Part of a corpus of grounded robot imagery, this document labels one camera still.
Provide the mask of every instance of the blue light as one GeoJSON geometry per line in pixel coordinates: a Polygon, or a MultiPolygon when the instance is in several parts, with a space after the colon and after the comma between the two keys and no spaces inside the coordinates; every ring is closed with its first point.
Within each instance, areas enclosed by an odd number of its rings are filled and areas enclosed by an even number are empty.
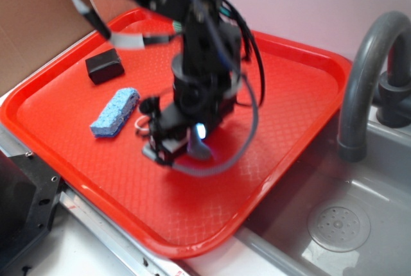
{"type": "Polygon", "coordinates": [[[204,139],[206,138],[207,135],[207,130],[206,127],[204,126],[204,124],[202,123],[197,123],[195,125],[197,132],[198,132],[198,136],[200,137],[200,139],[204,139]]]}

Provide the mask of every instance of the blue sponge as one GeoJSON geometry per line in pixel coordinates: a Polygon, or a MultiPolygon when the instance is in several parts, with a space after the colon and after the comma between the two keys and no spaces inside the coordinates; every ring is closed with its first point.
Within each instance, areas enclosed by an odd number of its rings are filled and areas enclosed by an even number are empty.
{"type": "Polygon", "coordinates": [[[103,109],[98,119],[90,125],[95,137],[115,137],[140,100],[133,88],[118,90],[103,109]]]}

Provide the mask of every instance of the sink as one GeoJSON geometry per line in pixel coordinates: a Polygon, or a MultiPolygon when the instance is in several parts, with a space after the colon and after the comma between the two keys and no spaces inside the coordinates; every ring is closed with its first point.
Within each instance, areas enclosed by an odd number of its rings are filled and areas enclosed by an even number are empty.
{"type": "Polygon", "coordinates": [[[337,128],[335,116],[244,226],[301,275],[411,275],[411,136],[370,121],[351,164],[337,128]]]}

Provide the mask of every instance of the gray faucet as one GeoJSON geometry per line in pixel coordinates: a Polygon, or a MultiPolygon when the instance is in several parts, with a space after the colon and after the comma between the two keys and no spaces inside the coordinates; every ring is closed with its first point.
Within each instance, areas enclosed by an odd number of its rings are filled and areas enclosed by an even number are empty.
{"type": "Polygon", "coordinates": [[[398,128],[411,123],[410,72],[410,19],[401,12],[385,13],[367,32],[351,69],[337,137],[342,159],[356,162],[366,156],[365,134],[372,102],[379,107],[381,124],[398,128]],[[387,57],[387,71],[380,75],[387,57]]]}

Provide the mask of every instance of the black eraser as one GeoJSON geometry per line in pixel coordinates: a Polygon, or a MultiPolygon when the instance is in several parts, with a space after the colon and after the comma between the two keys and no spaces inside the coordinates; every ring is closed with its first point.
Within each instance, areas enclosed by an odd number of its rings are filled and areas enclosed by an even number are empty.
{"type": "Polygon", "coordinates": [[[86,59],[85,66],[90,79],[96,85],[124,74],[124,67],[114,48],[86,59]]]}

